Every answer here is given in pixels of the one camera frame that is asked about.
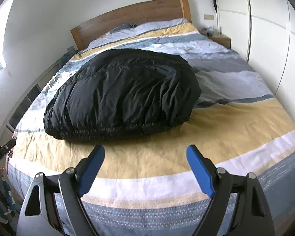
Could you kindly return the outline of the blue gloved left hand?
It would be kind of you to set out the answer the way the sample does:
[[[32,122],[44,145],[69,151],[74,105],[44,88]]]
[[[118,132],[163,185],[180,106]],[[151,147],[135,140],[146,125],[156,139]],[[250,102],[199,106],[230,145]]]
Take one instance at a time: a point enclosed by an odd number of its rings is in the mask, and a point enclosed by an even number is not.
[[[4,179],[3,172],[4,169],[0,168],[0,223],[8,225],[15,216],[16,202],[9,183]]]

